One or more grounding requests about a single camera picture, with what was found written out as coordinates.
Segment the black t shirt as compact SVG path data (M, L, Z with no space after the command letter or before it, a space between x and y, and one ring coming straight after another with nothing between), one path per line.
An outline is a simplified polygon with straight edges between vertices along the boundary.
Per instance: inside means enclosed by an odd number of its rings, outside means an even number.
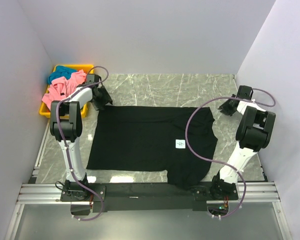
M211 168L217 138L208 107L107 105L98 113L89 170L167 172L171 185L197 185Z

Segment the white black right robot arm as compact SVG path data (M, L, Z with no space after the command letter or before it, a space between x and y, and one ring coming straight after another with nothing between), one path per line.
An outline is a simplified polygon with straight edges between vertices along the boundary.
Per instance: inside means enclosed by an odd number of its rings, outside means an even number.
M250 159L261 149L265 149L271 140L276 114L259 106L253 99L254 89L241 85L237 94L228 99L218 109L226 116L235 112L242 115L238 125L235 148L218 173L213 176L209 193L212 198L222 200L237 194L238 179Z

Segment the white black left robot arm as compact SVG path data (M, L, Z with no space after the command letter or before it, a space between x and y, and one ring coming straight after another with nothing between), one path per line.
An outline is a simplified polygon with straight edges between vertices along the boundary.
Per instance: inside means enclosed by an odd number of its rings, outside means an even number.
M81 109L91 102L96 110L102 110L113 100L103 85L101 76L88 73L87 80L62 100L54 100L50 107L50 133L61 147L66 180L63 191L72 194L78 201L90 195L87 173L80 152L80 136L83 132Z

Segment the pink t shirt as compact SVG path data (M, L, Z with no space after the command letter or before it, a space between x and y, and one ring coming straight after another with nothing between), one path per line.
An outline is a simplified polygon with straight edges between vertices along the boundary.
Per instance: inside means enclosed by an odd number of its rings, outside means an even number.
M87 74L81 69L71 73L69 79L61 76L52 80L47 88L47 93L42 97L42 102L46 104L48 109L51 109L53 101L61 101L74 93L79 85L86 82L86 76Z

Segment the teal blue t shirt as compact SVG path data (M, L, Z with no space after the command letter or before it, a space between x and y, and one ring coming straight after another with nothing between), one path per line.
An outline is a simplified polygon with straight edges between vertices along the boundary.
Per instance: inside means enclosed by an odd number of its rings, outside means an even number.
M61 77L65 77L67 80L69 80L71 78L72 73L76 73L77 70L70 68L70 67L66 67L63 65L57 65L55 67L55 70L49 75L48 79L47 79L47 84L51 85L52 81Z

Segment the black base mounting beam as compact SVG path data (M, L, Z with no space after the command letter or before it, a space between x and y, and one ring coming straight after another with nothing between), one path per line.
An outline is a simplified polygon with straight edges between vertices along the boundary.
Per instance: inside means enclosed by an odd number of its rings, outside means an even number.
M238 200L235 185L229 191L213 189L211 182L189 186L185 189L158 183L89 183L94 192L77 183L65 183L60 188L60 200L72 203L75 214L87 214L85 203L94 213L109 211L183 210L206 211L209 201Z

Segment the aluminium extrusion rail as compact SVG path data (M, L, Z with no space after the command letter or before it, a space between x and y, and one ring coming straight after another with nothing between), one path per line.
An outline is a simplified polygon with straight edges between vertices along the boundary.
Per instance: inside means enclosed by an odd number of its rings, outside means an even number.
M19 191L16 204L65 204L60 200L61 190L54 184L23 184ZM248 182L244 201L247 203L280 202L280 196L274 182Z

